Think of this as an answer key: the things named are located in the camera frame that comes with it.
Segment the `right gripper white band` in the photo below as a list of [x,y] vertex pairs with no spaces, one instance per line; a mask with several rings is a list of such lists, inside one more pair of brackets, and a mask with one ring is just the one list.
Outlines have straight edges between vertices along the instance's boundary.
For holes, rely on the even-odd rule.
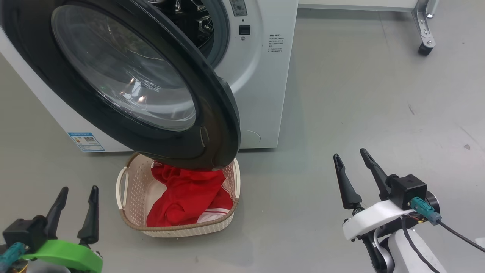
[[372,158],[369,152],[359,150],[366,167],[371,171],[379,190],[381,202],[363,210],[362,198],[357,194],[346,175],[346,168],[338,154],[333,155],[338,187],[341,193],[343,208],[347,210],[362,210],[343,224],[343,233],[346,240],[361,240],[365,245],[371,264],[376,273],[393,273],[395,264],[392,255],[379,244],[378,235],[386,224],[409,214],[412,210],[403,210],[389,199],[390,187],[386,184],[388,175]]

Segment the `blue energy label sticker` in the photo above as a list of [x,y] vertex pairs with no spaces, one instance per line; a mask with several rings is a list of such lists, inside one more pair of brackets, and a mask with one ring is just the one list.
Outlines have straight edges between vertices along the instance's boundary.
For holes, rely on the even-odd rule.
[[68,132],[69,137],[76,143],[82,152],[106,152],[95,136],[90,132]]

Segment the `red garment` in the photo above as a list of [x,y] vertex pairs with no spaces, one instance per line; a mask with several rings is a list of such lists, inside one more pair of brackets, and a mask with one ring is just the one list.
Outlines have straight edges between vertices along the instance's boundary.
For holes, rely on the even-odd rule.
[[181,169],[181,181],[166,187],[147,215],[151,228],[191,225],[214,221],[233,206],[222,170],[199,172]]
[[173,166],[153,161],[150,170],[153,177],[168,188],[178,185],[181,181],[181,169]]

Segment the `white washing machine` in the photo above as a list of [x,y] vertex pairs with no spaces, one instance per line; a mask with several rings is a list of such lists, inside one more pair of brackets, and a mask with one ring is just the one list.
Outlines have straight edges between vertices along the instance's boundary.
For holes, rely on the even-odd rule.
[[[241,119],[241,148],[277,147],[299,0],[143,1],[165,14],[230,85]],[[129,152],[42,82],[1,20],[0,15],[0,53],[62,129],[92,133],[106,152]]]

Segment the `grey stand leg with caster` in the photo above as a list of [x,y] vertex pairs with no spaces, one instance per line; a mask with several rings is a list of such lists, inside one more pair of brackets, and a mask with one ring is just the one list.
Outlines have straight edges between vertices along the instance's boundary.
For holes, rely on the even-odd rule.
[[418,28],[422,43],[418,48],[418,54],[428,56],[435,48],[435,39],[431,33],[428,19],[435,17],[435,11],[440,0],[417,0],[412,10],[412,15]]

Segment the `cream perforated laundry basket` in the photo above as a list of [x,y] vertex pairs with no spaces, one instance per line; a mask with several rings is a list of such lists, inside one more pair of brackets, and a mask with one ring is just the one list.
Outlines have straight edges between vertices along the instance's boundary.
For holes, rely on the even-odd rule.
[[121,218],[129,228],[150,237],[170,238],[210,234],[222,231],[230,225],[241,193],[241,174],[237,159],[223,169],[226,178],[223,188],[232,199],[232,208],[213,221],[176,227],[147,226],[147,216],[151,207],[166,190],[166,187],[151,174],[152,162],[152,159],[135,153],[119,172],[116,181],[116,201]]

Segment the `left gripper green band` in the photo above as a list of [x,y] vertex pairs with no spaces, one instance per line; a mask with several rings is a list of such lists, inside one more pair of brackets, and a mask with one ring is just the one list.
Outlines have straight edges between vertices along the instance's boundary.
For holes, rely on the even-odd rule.
[[84,245],[99,241],[99,188],[94,185],[88,198],[89,208],[82,228],[78,231],[79,244],[57,240],[59,218],[68,196],[68,187],[63,187],[47,213],[44,232],[47,240],[36,252],[26,253],[21,259],[38,259],[55,265],[88,273],[102,273],[103,259]]

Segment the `black round washing machine door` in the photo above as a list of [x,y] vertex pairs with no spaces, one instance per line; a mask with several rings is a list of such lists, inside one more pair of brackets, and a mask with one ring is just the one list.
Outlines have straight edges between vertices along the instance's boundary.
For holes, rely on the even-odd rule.
[[126,147],[181,169],[236,157],[230,86],[147,0],[0,0],[0,26],[64,103]]

